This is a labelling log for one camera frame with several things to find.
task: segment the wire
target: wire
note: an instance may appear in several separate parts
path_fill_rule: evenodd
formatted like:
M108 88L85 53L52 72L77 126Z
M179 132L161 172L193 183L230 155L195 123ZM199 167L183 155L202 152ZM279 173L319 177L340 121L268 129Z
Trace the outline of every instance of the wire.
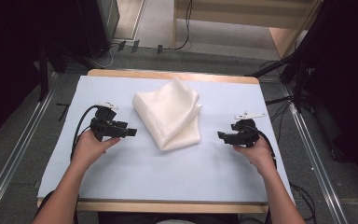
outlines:
M291 95L291 96L285 96L283 98L279 98L279 99L275 99L275 100L270 100L270 101L266 101L266 105L272 105L272 104L276 104L282 101L287 101L287 100L294 100L295 96ZM306 94L301 94L301 101L302 102L307 102L308 99L308 95Z
M290 187L292 187L295 191L297 191L300 195L300 198L302 200L304 200L304 202L307 204L307 207L310 210L311 216L304 218L304 220L308 221L308 220L313 220L313 223L316 224L316 211L315 211L315 202L312 200L312 197L310 197L310 195L301 187L292 184L291 182L289 182ZM303 193L305 195L308 196L308 198L310 199L310 202L308 201L307 197L304 197Z
M163 50L179 50L179 49L182 49L186 44L187 42L190 43L190 48L191 49L193 47L193 44L191 43L190 41L190 19L191 19L191 11L193 9L193 0L190 0L188 2L188 6L187 6L187 10L186 10L186 29L187 29L187 37L186 37L186 41L185 43L179 47L179 48L176 48L176 49L163 49ZM148 47L143 47L143 49L156 49L156 48L148 48Z
M263 136L263 138L266 140L268 146L269 146L269 149L271 149L271 157L272 159L274 160L274 165L275 165L275 169L278 169L277 167L277 160L276 160L276 157L275 157L275 153L274 153L274 149L272 148L272 145L271 143L269 142L269 139L267 138L267 136L262 133L261 131L257 130L258 134L260 134L261 136ZM269 210L268 208L268 211L267 211L267 216L266 216L266 221L265 223L272 223L272 220L271 220L271 211Z
M83 119L87 116L87 114L91 111L91 109L93 108L99 108L98 105L93 105L91 106L89 109L86 110L86 112L84 112L83 116L81 117L79 123L77 124L77 128L76 128L76 131L75 131L75 136L74 136L74 141L72 143L72 152L71 152L71 160L72 160L72 157L74 156L74 153L75 153L75 147L77 145L77 138L78 138L78 133L79 133L79 129L80 129L80 126L83 122Z
M270 149L270 152L271 152L271 156L272 156L272 158L273 158L273 160L274 160L275 168L277 168L277 162L276 162L276 158L275 158L274 149L272 148L272 145L271 145L269 139L267 138L267 136L266 136L263 132L261 132L260 130L258 130L258 129L256 129L256 128L253 128L253 127L251 127L251 126L246 126L246 128L248 128L248 129L250 129L250 130L253 130L253 131L257 132L258 134L260 134L261 136L263 136L263 138L266 140L266 142L267 142L267 144L268 144L268 146L269 146L269 149Z
M280 63L281 65L287 65L287 66L292 66L293 64L290 64L290 63L282 63L281 61L278 61L278 60L271 60L271 61L266 61L264 63L262 63L259 67L259 70L261 71L262 70L262 67L267 64L267 63ZM279 67L277 69L277 72L279 73L279 75L282 74L282 72L279 70Z
M271 101L273 103L277 103L277 102L281 102L281 101L284 101L284 100L288 100L287 102L285 102L283 105L281 105L277 111L275 112L275 114L270 118L271 119L271 122L273 122L278 116L281 115L281 120L280 120L280 124L279 124L279 131L278 131L278 140L277 142L279 143L280 139L281 139L281 128L282 128L282 120L283 120L283 115L284 113L286 112L287 108L289 107L289 105L291 105L293 102L292 102L292 99L293 96L287 96L287 97L283 97L281 99L277 99L277 100L273 100ZM290 183L290 186L299 193L300 195L300 198L302 200L304 200L304 202L307 204L307 207L309 208L310 212L311 212L311 216L310 217L307 217L307 218L304 218L304 220L313 220L313 223L316 224L316 213L315 213L315 203L314 201L312 200L312 198L310 197L310 195L304 190L302 189L301 187L297 186L297 185L294 185L292 183Z
M187 29L187 38L186 38L186 41L185 43L179 47L179 48L176 48L174 50L178 50L178 49L182 49L186 44L187 44L187 41L188 39L190 38L190 18L191 18L191 11L193 9L193 0L190 0L188 2L188 6L187 6L187 11L186 11L186 29Z
M119 44L113 44L113 45L112 45L112 48L109 50L110 63L109 63L108 65L98 64L98 63L94 62L92 59L90 59L90 61L91 61L92 63L94 63L95 65L100 66L101 68L105 68L105 67L110 66L110 65L113 63L112 49L114 49L114 48L117 47L117 46L119 46Z

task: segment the wooden panel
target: wooden panel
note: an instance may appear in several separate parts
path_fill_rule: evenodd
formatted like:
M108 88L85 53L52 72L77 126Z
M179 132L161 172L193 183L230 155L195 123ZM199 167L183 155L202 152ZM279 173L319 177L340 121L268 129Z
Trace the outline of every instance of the wooden panel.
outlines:
M307 12L307 0L198 0L191 20L291 28ZM176 0L177 19L186 17L187 0Z
M40 206L43 199L38 199ZM156 213L267 213L266 204L245 203L181 203L181 202L97 202L80 201L79 211L106 211L106 212L156 212Z
M290 49L295 45L301 32L310 27L317 15L321 0L313 0L301 18L292 20L288 23L288 29L269 28L272 39L281 58L286 57Z
M258 79L255 77L233 77L233 76L217 76L217 75L197 74L197 73L172 73L172 72L137 71L137 70L93 69L89 71L88 76L141 77L141 78L162 78L162 79L171 79L173 77L179 77L182 80L259 84Z

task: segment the forearm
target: forearm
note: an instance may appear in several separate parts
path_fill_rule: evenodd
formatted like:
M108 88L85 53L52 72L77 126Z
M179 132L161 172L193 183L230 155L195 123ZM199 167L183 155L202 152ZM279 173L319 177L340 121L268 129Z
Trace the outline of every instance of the forearm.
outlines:
M292 202L276 170L263 175L272 223L305 223Z
M69 165L54 193L33 223L73 223L77 195L85 171Z

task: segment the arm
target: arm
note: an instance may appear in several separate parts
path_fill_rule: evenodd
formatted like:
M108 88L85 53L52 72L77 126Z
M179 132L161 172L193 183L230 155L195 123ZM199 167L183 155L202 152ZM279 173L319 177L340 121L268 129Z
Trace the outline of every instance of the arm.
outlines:
M275 168L266 140L260 136L252 147L234 146L234 149L245 155L263 177L272 223L305 223Z
M33 223L73 223L77 195L84 174L119 138L99 142L88 130L80 135L75 154L58 187Z

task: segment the wooden table edge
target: wooden table edge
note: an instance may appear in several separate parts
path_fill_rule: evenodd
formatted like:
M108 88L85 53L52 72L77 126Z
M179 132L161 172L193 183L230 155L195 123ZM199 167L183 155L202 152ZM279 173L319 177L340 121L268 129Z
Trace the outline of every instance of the wooden table edge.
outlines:
M40 206L43 198L38 198ZM77 204L79 211L99 212L152 212L152 213L267 213L266 203L194 203L194 202L156 202L156 201L83 201Z
M137 78L158 78L158 79L171 79L174 77L178 77L181 80L191 80L191 81L229 82L229 83L259 85L259 81L255 77L223 76L223 75L215 75L215 74L185 73L185 72L92 69L92 70L89 70L88 76L92 76L92 77L137 77Z

